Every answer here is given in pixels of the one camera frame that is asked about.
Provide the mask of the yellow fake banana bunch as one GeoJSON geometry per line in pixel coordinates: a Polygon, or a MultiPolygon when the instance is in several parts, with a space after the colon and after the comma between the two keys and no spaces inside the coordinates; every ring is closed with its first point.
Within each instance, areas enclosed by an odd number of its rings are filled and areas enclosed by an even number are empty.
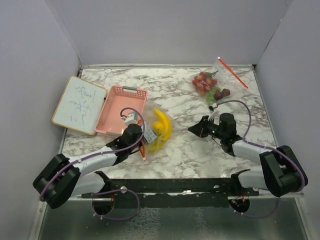
{"type": "Polygon", "coordinates": [[[156,121],[163,123],[164,130],[162,134],[158,135],[151,124],[152,130],[156,133],[156,138],[152,143],[149,144],[149,153],[154,153],[160,150],[164,146],[166,141],[170,139],[173,129],[170,118],[163,111],[161,111],[159,108],[154,108],[152,110],[152,113],[156,117],[156,121]]]}

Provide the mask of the zip bag with yellow fruit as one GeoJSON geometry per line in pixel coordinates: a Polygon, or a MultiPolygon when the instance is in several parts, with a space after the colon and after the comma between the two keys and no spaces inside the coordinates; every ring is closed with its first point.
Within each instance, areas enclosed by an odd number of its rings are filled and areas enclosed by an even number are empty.
{"type": "Polygon", "coordinates": [[[172,136],[173,123],[166,111],[155,102],[148,100],[142,117],[145,131],[138,148],[143,161],[160,151],[172,136]]]}

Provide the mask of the pink plastic basket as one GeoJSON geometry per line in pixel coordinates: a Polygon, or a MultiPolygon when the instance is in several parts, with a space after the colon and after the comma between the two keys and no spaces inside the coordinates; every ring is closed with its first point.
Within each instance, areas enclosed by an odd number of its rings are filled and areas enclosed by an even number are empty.
{"type": "Polygon", "coordinates": [[[122,115],[131,112],[125,108],[133,108],[142,114],[147,97],[146,89],[113,85],[102,106],[95,131],[110,138],[119,137],[126,128],[122,115]]]}

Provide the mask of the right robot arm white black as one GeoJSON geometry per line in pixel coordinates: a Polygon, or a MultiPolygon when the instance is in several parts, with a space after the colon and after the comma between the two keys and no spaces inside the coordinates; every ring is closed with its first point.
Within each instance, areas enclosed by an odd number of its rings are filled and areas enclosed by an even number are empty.
{"type": "Polygon", "coordinates": [[[245,140],[238,135],[237,123],[231,113],[221,114],[218,123],[205,115],[188,131],[199,138],[218,139],[225,153],[261,165],[260,171],[247,169],[233,174],[236,179],[230,182],[229,189],[236,196],[248,188],[256,188],[281,197],[299,192],[308,185],[308,177],[289,146],[274,148],[245,140]]]}

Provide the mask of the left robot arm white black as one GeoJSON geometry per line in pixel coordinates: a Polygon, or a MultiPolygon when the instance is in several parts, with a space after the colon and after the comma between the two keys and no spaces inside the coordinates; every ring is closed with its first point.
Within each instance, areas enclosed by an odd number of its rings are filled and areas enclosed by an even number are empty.
{"type": "Polygon", "coordinates": [[[40,200],[56,209],[78,195],[106,197],[111,186],[99,170],[126,160],[140,143],[142,133],[141,126],[131,123],[121,136],[99,150],[73,157],[57,154],[33,181],[40,200]]]}

